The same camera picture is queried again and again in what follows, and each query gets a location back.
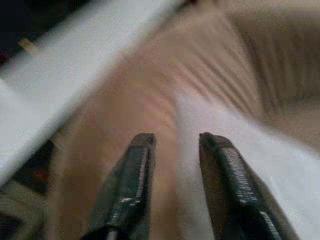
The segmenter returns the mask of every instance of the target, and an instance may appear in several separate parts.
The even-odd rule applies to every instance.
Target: white sheet
[[[181,0],[93,1],[1,68],[0,186]]]
[[[186,239],[214,239],[199,167],[199,133],[229,138],[269,187],[302,240],[320,239],[320,156],[274,129],[249,122],[222,104],[178,97],[178,221]]]

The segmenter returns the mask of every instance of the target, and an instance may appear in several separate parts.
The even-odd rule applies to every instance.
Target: beige couch
[[[105,176],[139,132],[158,139],[150,237],[183,238],[175,219],[176,95],[218,97],[320,147],[320,6],[246,2],[184,9],[125,56],[88,100],[52,166],[50,239],[86,231]]]

